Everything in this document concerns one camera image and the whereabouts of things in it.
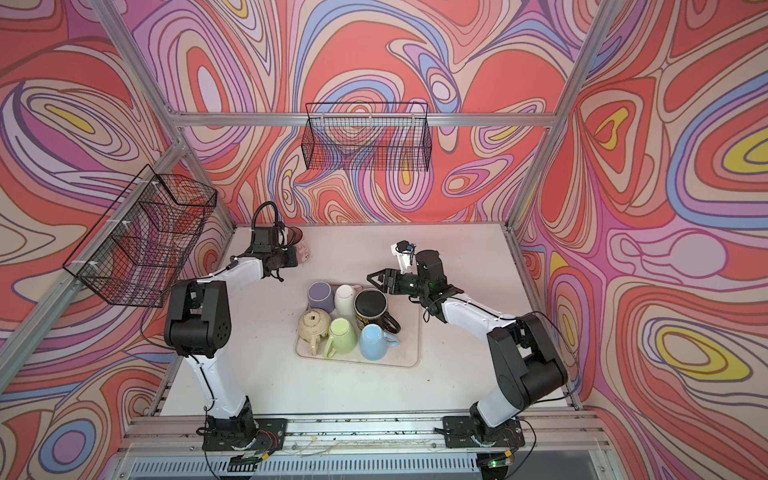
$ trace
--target metal vent grille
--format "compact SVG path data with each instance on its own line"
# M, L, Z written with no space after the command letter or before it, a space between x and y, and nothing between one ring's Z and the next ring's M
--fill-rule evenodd
M381 455L275 455L260 465L229 466L227 457L208 455L217 475L279 477L290 475L477 473L473 453ZM203 457L137 458L128 478L210 478Z

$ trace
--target white mug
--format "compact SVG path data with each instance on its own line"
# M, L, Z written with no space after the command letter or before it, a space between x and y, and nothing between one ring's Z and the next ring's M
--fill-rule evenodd
M336 314L346 318L350 322L355 321L355 295L361 290L360 285L339 285L334 296Z

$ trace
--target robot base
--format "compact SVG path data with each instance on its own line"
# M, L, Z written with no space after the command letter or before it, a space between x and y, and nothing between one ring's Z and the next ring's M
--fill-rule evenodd
M513 452L525 446L525 437L520 428L520 421L517 419L507 420L493 429L485 438L478 437L476 422L477 419L469 415L442 417L443 431L450 432L445 435L445 446L449 449L508 447Z
M274 450L282 450L287 423L287 419L254 419L250 400L246 397L245 405L237 416L216 419L207 415L205 427L198 429L197 434L204 436L203 450L206 452L271 450L273 437L268 434L259 436L260 431L274 434L277 439Z

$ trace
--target white table surface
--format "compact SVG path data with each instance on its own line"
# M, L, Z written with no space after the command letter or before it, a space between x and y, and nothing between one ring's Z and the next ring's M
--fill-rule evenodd
M450 283L474 300L513 315L531 310L497 224L302 227L310 259L284 269L285 282L262 279L230 297L232 336L225 347L255 414L466 410L495 386L488 344L432 318L422 325L421 359L411 369L303 359L293 351L306 289L317 280L367 284L398 268L389 246L400 240L437 250ZM241 253L239 228L225 259ZM560 390L548 398L562 396ZM186 362L161 415L201 415L203 390ZM548 402L564 406L565 401Z

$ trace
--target light blue mug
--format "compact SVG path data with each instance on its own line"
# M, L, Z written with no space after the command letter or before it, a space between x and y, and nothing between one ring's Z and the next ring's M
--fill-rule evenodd
M397 346L397 337L382 330L382 327L370 323L360 335L360 353L371 361L381 360L389 347Z

